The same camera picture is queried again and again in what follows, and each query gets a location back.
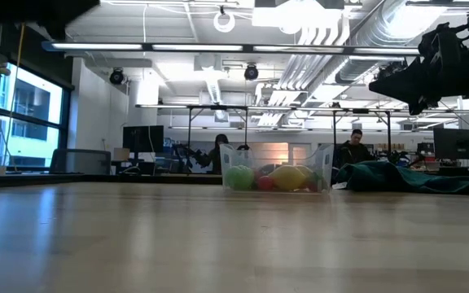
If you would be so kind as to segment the yellow toy lemon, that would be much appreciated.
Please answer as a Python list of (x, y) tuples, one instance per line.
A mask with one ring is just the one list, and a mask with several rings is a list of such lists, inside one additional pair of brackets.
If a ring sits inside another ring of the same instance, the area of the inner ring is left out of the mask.
[(305, 182), (306, 176), (295, 166), (283, 165), (276, 168), (269, 177), (279, 190), (291, 191), (299, 189)]
[(310, 168), (304, 165), (296, 165), (296, 169), (298, 169), (304, 175), (304, 178), (305, 178), (303, 180), (304, 184), (307, 184), (308, 182), (316, 179), (315, 172), (311, 170)]

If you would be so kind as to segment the green toy lime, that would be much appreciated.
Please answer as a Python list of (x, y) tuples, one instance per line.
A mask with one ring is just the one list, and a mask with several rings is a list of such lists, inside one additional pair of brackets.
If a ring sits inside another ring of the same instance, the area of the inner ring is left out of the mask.
[(232, 190), (250, 190), (254, 182), (254, 171), (244, 165), (232, 166), (225, 172), (224, 179)]

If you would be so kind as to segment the dark green cloth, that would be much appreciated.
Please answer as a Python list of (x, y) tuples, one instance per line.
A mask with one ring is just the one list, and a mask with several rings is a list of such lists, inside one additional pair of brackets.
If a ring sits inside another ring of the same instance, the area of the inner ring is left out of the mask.
[(358, 192), (405, 192), (469, 195), (469, 176), (439, 176), (396, 166), (387, 161), (345, 164), (332, 178), (333, 184)]

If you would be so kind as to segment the clear plastic container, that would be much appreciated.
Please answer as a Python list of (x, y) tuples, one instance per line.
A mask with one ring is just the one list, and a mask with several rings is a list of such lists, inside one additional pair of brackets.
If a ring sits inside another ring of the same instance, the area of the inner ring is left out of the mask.
[[(317, 148), (309, 143), (263, 142), (256, 143), (248, 150), (238, 150), (231, 145), (222, 145), (221, 152), (221, 176), (222, 186), (229, 191), (257, 191), (257, 192), (282, 192), (282, 193), (315, 193), (327, 194), (331, 191), (331, 175), (333, 168), (334, 145), (320, 143)], [(320, 172), (326, 178), (330, 186), (328, 192), (310, 192), (306, 184), (299, 189), (285, 191), (274, 187), (271, 191), (258, 190), (256, 181), (260, 175), (258, 169), (266, 164), (304, 165), (314, 172)], [(250, 190), (232, 190), (225, 183), (225, 172), (232, 166), (244, 165), (254, 171), (254, 182)]]

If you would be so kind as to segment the person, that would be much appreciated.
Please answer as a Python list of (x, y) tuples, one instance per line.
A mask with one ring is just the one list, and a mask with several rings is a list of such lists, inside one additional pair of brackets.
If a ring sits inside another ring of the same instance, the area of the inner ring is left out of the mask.
[(228, 137), (220, 133), (215, 137), (214, 148), (207, 154), (205, 159), (205, 166), (212, 165), (212, 174), (221, 174), (221, 152), (220, 145), (228, 144)]
[(346, 164), (357, 164), (363, 161), (375, 160), (375, 157), (369, 152), (367, 147), (361, 143), (362, 131), (354, 129), (348, 141), (344, 142), (338, 148), (339, 166)]

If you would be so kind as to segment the long ceiling light bar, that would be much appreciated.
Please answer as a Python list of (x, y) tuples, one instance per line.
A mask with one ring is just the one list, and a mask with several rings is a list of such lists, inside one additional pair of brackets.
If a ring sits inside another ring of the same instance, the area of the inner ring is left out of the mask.
[(114, 43), (114, 42), (43, 42), (46, 51), (164, 52), (164, 53), (240, 53), (276, 55), (346, 56), (418, 56), (416, 47), (371, 46), (300, 46), (210, 43)]

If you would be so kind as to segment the black ceiling track light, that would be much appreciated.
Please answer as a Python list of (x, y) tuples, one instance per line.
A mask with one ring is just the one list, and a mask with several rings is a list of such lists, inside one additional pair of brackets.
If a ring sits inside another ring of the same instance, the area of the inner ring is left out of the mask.
[(383, 64), (379, 67), (379, 71), (375, 74), (376, 80), (381, 80), (386, 77), (391, 76), (394, 73), (403, 71), (405, 68), (408, 67), (408, 63), (403, 61), (392, 61), (386, 64)]

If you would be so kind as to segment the black metal rig frame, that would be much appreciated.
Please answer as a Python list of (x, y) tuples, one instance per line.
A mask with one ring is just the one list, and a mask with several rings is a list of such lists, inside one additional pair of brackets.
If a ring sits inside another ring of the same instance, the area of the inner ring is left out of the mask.
[(344, 114), (353, 114), (354, 116), (364, 116), (368, 114), (374, 114), (378, 117), (385, 125), (387, 125), (387, 137), (388, 137), (388, 158), (392, 156), (392, 126), (391, 126), (391, 111), (385, 109), (370, 109), (370, 108), (333, 108), (332, 112), (332, 133), (333, 143), (337, 143), (337, 123), (336, 114), (343, 112)]
[[(188, 105), (186, 108), (189, 110), (188, 113), (188, 127), (187, 127), (187, 146), (191, 147), (191, 126), (192, 126), (192, 121), (194, 118), (199, 115), (204, 109), (209, 109), (212, 111), (227, 111), (227, 110), (240, 110), (240, 111), (245, 111), (245, 116), (242, 116), (242, 120), (246, 123), (245, 128), (244, 128), (244, 143), (245, 145), (248, 144), (248, 126), (247, 126), (247, 119), (248, 119), (248, 106), (236, 106), (236, 105), (221, 105), (221, 104), (210, 104), (210, 105)], [(193, 110), (194, 109), (199, 109), (197, 112), (197, 115), (194, 116)]]

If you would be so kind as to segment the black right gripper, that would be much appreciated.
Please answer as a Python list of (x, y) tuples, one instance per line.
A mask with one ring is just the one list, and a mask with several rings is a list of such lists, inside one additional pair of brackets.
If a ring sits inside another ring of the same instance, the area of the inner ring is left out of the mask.
[(395, 98), (408, 104), (411, 116), (428, 108), (427, 95), (434, 92), (439, 97), (462, 95), (469, 98), (469, 48), (457, 36), (460, 27), (449, 23), (438, 24), (422, 36), (419, 53), (427, 69), (428, 82), (413, 82), (422, 68), (421, 63), (411, 63), (403, 71), (381, 80), (374, 79), (369, 90), (396, 91)]

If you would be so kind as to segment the large black computer monitor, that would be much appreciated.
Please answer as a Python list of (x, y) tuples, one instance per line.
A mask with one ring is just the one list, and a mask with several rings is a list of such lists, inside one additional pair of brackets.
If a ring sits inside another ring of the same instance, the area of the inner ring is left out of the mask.
[(434, 129), (437, 159), (469, 160), (469, 129)]

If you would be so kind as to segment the small black computer monitor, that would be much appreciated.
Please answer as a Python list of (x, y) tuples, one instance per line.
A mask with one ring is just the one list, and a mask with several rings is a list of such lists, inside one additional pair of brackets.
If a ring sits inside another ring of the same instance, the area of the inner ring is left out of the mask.
[(123, 128), (122, 143), (131, 152), (162, 152), (164, 148), (164, 127), (128, 126)]

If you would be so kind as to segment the black round ceiling fixture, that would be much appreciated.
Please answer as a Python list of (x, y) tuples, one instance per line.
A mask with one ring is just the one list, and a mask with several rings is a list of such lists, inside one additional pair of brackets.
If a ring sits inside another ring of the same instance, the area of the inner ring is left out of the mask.
[(243, 74), (246, 81), (254, 81), (258, 78), (258, 75), (259, 71), (254, 63), (248, 64)]
[(109, 76), (109, 81), (113, 85), (123, 85), (127, 82), (127, 77), (122, 68), (114, 68)]

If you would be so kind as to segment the large room window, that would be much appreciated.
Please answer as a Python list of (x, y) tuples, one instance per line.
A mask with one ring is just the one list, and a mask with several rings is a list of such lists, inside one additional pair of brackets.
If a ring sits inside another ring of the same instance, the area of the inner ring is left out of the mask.
[(69, 92), (12, 63), (7, 69), (0, 77), (0, 166), (47, 168), (66, 145)]

